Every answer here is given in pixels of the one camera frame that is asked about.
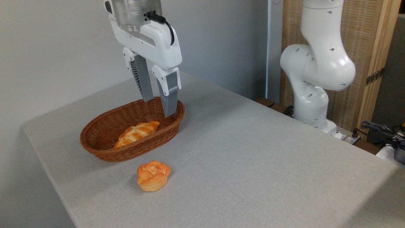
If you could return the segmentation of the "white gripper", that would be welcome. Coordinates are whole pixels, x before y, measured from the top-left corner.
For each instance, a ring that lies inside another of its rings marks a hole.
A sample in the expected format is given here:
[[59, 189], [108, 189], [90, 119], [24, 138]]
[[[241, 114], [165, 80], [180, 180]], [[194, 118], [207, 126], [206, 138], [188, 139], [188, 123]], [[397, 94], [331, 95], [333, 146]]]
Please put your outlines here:
[[181, 89], [177, 66], [182, 62], [176, 31], [173, 30], [175, 42], [171, 45], [171, 32], [166, 25], [151, 21], [141, 25], [139, 32], [129, 33], [118, 26], [112, 14], [109, 20], [117, 41], [124, 46], [122, 53], [127, 68], [133, 74], [144, 102], [154, 98], [147, 59], [157, 65], [152, 67], [152, 73], [157, 79], [165, 117], [173, 115], [178, 105], [178, 90]]

